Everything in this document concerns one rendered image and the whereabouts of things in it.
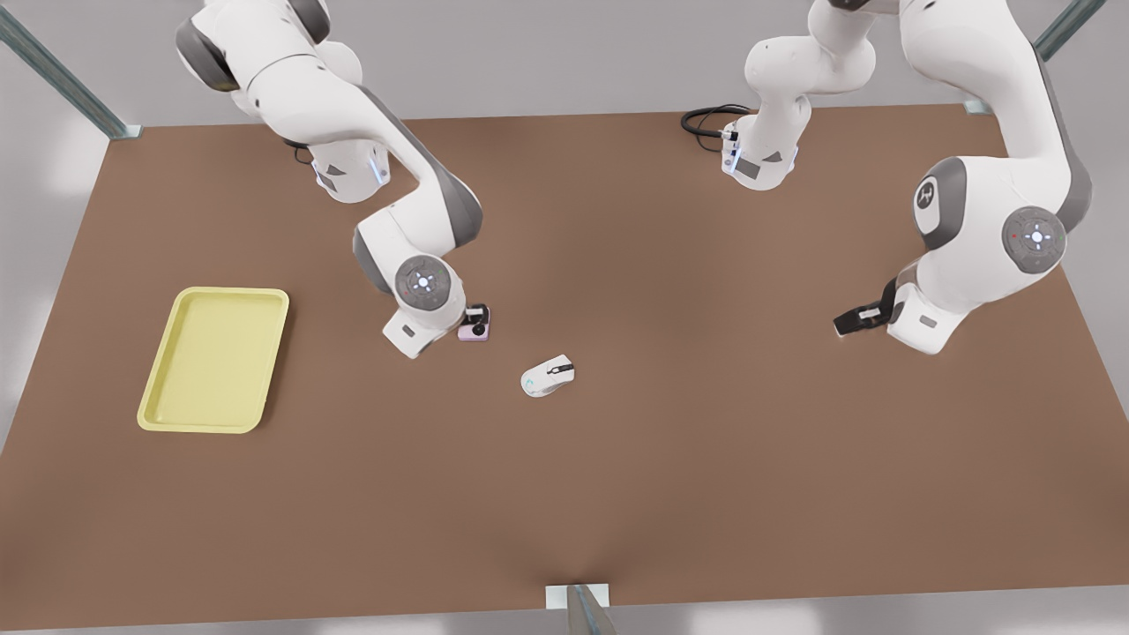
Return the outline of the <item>white computer mouse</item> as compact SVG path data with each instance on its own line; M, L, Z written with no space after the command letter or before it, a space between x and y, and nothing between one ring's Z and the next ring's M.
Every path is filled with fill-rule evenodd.
M533 398L552 394L575 379L575 365L567 356L551 358L520 374L520 390Z

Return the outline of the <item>yellow rectangular tray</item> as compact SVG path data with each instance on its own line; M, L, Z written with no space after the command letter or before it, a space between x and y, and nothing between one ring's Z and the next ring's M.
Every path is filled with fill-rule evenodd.
M138 405L142 430L243 434L265 414L289 310L279 289L189 287Z

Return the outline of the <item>silver frame post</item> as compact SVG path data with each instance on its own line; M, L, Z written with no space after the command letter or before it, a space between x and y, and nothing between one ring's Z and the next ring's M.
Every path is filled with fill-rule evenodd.
M141 125L124 123L3 5L0 5L0 41L110 140L137 139L145 131Z
M567 635L620 635L609 617L609 584L546 586L545 608L564 609Z
M1070 0L1064 11L1033 41L1041 61L1050 61L1080 31L1080 26L1088 23L1106 3L1108 0Z

